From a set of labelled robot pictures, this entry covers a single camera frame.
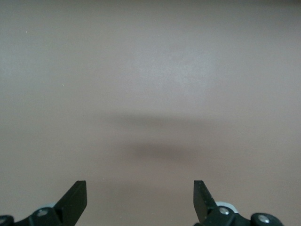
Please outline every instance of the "gray surface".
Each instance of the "gray surface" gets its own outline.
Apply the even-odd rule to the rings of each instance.
[[[190,226],[202,179],[299,224],[299,4],[3,0],[0,49],[1,214],[85,179],[78,226]]]

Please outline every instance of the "beige tabletop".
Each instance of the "beige tabletop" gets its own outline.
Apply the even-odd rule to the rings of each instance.
[[[192,226],[193,181],[300,224],[301,4],[0,1],[0,214]]]

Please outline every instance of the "black mechanical arm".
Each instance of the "black mechanical arm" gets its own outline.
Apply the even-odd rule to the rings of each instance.
[[[194,181],[193,204],[199,220],[194,226],[283,226],[270,214],[254,213],[248,220],[230,204],[218,205],[201,180]],[[77,181],[54,207],[40,208],[19,222],[10,215],[0,216],[0,226],[74,226],[86,206],[86,182]]]

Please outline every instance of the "table surface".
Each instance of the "table surface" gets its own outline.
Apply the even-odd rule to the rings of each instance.
[[[0,2],[0,213],[86,180],[78,226],[191,226],[216,201],[298,225],[301,4]]]

